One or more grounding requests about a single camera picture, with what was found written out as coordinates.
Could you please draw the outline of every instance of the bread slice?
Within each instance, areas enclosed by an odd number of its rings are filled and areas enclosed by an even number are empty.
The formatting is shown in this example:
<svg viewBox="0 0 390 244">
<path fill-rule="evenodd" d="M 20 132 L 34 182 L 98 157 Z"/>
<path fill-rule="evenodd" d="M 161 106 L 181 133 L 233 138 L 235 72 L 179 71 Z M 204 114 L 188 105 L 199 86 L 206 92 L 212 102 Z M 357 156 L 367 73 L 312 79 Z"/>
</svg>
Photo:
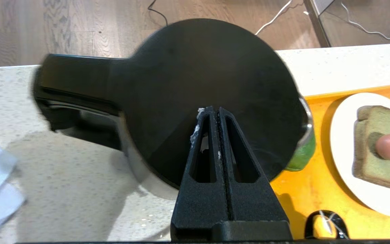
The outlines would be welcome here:
<svg viewBox="0 0 390 244">
<path fill-rule="evenodd" d="M 390 109 L 364 106 L 357 113 L 354 127 L 353 176 L 390 188 L 390 160 L 376 153 L 376 141 L 390 134 Z"/>
</svg>

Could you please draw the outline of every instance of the cable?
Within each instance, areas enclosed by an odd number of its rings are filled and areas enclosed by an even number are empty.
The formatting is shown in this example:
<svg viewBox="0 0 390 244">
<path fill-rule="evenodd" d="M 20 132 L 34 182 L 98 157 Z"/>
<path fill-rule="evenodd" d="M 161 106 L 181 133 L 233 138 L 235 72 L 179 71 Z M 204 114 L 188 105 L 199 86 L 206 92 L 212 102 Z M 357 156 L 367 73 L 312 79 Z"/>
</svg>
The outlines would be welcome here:
<svg viewBox="0 0 390 244">
<path fill-rule="evenodd" d="M 287 3 L 286 5 L 284 5 L 284 6 L 282 7 L 281 10 L 279 10 L 279 12 L 277 13 L 277 15 L 276 15 L 269 23 L 266 23 L 265 25 L 263 25 L 263 26 L 257 31 L 257 33 L 255 33 L 255 35 L 258 35 L 258 33 L 260 33 L 260 31 L 261 31 L 264 27 L 266 27 L 266 26 L 270 25 L 271 23 L 273 23 L 273 22 L 276 20 L 276 18 L 282 13 L 282 11 L 284 11 L 284 9 L 285 9 L 288 5 L 290 5 L 291 1 L 293 1 L 293 0 L 288 1 L 288 3 Z"/>
<path fill-rule="evenodd" d="M 157 1 L 157 0 L 153 0 L 153 2 L 150 4 L 150 6 L 148 6 L 147 9 L 148 9 L 149 11 L 153 11 L 153 12 L 156 12 L 156 13 L 162 15 L 162 17 L 165 19 L 165 23 L 166 23 L 167 26 L 168 26 L 168 20 L 167 20 L 167 18 L 165 17 L 165 15 L 163 15 L 163 14 L 162 14 L 161 12 L 159 12 L 159 11 L 156 11 L 156 10 L 152 9 L 152 7 L 153 7 L 154 3 L 156 3 L 156 1 Z"/>
<path fill-rule="evenodd" d="M 350 20 L 350 13 L 348 12 L 348 8 L 341 2 L 341 5 L 342 7 L 345 9 L 345 11 L 347 11 L 347 21 L 348 23 L 351 23 L 353 25 L 356 25 L 356 26 L 359 26 L 364 32 L 368 33 L 368 34 L 379 34 L 381 35 L 382 37 L 384 37 L 386 40 L 390 40 L 390 37 L 386 37 L 383 33 L 381 32 L 378 32 L 378 31 L 367 31 L 362 25 L 359 25 L 358 23 L 356 22 L 353 22 Z"/>
</svg>

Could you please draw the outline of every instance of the countertop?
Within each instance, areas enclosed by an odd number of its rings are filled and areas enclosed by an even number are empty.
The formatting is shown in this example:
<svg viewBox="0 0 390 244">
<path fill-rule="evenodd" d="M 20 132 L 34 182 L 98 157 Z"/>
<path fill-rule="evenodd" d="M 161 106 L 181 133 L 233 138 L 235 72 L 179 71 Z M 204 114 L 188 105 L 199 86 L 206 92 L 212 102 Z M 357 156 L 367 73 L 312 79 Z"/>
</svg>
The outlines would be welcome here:
<svg viewBox="0 0 390 244">
<path fill-rule="evenodd" d="M 390 44 L 277 52 L 304 96 L 390 85 Z M 0 243 L 168 241 L 175 201 L 138 184 L 120 151 L 48 131 L 31 98 L 37 65 L 0 67 L 0 147 L 27 202 Z"/>
</svg>

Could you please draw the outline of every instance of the white plate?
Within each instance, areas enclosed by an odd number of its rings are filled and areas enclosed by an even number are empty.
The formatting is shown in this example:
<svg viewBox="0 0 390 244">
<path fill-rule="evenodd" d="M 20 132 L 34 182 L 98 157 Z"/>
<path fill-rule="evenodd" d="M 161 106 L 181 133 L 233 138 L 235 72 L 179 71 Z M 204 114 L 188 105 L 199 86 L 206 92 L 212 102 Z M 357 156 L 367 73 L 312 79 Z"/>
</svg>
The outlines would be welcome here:
<svg viewBox="0 0 390 244">
<path fill-rule="evenodd" d="M 358 109 L 367 105 L 390 108 L 390 99 L 374 93 L 358 93 L 345 99 L 332 119 L 332 156 L 341 178 L 356 197 L 373 210 L 390 216 L 390 188 L 358 179 L 351 173 L 354 160 L 354 123 L 358 119 Z"/>
</svg>

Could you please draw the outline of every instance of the yellow tray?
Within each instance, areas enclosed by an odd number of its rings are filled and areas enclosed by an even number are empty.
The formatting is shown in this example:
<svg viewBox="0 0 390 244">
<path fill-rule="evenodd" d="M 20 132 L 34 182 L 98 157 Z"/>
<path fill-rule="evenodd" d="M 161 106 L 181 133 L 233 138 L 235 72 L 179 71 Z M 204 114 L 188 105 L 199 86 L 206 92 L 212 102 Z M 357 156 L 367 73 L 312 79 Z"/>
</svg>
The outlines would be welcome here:
<svg viewBox="0 0 390 244">
<path fill-rule="evenodd" d="M 294 239 L 304 237 L 306 218 L 320 209 L 340 215 L 350 238 L 390 239 L 390 217 L 368 208 L 353 195 L 341 179 L 331 154 L 332 116 L 344 99 L 356 93 L 377 93 L 390 99 L 390 86 L 305 97 L 314 117 L 316 151 L 302 171 L 283 171 L 271 182 L 290 220 Z"/>
</svg>

